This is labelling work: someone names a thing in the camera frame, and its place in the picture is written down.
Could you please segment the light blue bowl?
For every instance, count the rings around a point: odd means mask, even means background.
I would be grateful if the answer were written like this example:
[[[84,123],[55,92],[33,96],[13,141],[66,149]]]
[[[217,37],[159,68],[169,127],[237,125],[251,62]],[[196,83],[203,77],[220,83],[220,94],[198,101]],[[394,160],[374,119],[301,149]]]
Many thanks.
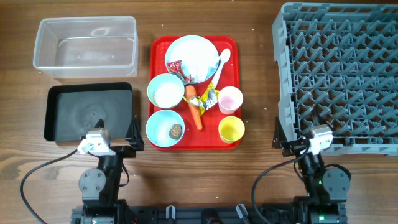
[[[181,127],[181,134],[177,139],[170,137],[173,125]],[[182,117],[172,110],[160,110],[151,115],[146,124],[146,135],[149,141],[157,147],[171,147],[176,145],[185,134],[185,123]]]

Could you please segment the brown round cookie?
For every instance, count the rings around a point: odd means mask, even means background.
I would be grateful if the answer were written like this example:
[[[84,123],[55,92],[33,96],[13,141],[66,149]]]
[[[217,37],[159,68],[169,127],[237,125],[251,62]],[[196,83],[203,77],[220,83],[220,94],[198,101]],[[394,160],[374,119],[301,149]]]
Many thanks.
[[[180,124],[173,124],[169,131],[169,136],[172,139],[179,139],[182,135],[182,126]]]

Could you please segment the yellow plastic cup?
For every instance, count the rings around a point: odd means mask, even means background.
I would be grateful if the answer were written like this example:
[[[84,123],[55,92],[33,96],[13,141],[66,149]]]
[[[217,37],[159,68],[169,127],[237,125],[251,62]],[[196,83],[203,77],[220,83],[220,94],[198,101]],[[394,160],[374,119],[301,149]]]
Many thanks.
[[[235,116],[223,118],[218,125],[221,140],[226,144],[232,144],[240,140],[245,133],[243,121]]]

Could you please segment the green bowl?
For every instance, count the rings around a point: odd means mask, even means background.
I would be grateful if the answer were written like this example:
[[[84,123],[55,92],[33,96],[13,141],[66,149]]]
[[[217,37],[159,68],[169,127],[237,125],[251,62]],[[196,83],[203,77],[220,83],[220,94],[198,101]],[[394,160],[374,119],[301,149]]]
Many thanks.
[[[184,94],[185,87],[181,79],[169,73],[157,75],[147,87],[149,101],[162,109],[171,109],[177,106]]]

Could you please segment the pink plastic cup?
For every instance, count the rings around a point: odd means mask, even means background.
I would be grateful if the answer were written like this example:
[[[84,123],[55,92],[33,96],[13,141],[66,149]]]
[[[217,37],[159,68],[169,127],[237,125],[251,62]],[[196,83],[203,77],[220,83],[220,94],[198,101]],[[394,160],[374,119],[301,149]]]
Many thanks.
[[[224,87],[218,94],[219,109],[223,114],[233,114],[243,103],[243,94],[234,86]]]

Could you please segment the orange carrot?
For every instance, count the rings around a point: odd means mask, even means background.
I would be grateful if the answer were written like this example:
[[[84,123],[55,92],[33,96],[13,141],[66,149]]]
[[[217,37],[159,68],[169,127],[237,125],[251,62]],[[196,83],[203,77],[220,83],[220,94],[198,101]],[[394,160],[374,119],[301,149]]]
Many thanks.
[[[190,101],[192,98],[196,97],[197,93],[192,85],[187,85],[185,87],[185,98],[187,101]],[[193,120],[195,122],[195,126],[197,127],[197,130],[202,130],[203,125],[201,122],[201,111],[198,106],[188,103],[188,107],[190,108],[190,112],[192,114]]]

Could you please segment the red snack wrapper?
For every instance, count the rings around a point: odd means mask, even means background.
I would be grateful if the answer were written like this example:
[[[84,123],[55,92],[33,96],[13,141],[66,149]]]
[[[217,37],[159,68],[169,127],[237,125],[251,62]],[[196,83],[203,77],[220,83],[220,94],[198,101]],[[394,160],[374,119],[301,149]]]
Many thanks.
[[[171,73],[173,75],[176,75],[184,83],[190,83],[191,82],[190,74],[186,75],[183,72],[182,61],[181,60],[177,60],[177,61],[174,61],[174,62],[169,62],[167,64],[167,69],[168,69],[169,73]]]

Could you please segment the yellow foil wrapper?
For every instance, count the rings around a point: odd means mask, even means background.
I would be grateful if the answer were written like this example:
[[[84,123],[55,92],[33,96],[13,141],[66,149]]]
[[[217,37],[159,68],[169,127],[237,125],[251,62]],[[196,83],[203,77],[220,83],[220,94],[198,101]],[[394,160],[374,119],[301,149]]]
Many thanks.
[[[197,96],[195,88],[192,85],[185,87],[186,96],[183,99],[189,104],[199,109],[200,115],[203,115],[206,110],[209,110],[218,103],[219,91],[211,82],[202,96]]]

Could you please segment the white rice pile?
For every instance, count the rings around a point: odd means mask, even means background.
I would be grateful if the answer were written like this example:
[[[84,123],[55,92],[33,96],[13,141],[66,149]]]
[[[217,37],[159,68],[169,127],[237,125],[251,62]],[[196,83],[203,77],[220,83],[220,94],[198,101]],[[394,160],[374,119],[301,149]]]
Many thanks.
[[[182,99],[183,91],[178,84],[161,84],[154,92],[154,101],[158,107],[171,108]]]

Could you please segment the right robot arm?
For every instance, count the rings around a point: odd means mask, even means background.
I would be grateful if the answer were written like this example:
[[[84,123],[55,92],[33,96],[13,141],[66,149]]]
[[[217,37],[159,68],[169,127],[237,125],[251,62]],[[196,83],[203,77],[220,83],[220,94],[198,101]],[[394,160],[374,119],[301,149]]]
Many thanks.
[[[333,129],[318,112],[312,111],[314,126],[305,137],[288,141],[279,118],[275,121],[272,147],[282,149],[284,157],[294,156],[307,195],[296,196],[293,202],[271,205],[264,214],[272,223],[348,222],[345,203],[350,188],[351,173],[339,164],[325,164],[321,152],[333,141]]]

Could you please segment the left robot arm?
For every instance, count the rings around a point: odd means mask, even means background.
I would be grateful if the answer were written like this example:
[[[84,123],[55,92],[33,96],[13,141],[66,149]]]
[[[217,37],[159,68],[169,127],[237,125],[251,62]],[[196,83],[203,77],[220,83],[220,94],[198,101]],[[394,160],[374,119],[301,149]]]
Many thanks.
[[[102,119],[81,137],[79,153],[98,158],[98,166],[86,170],[79,179],[83,207],[72,211],[72,223],[138,222],[138,216],[129,208],[127,202],[118,199],[119,189],[125,186],[120,183],[121,174],[127,172],[123,160],[135,158],[136,152],[144,149],[137,117],[131,120],[125,140],[128,142],[127,145],[112,146],[111,137]]]

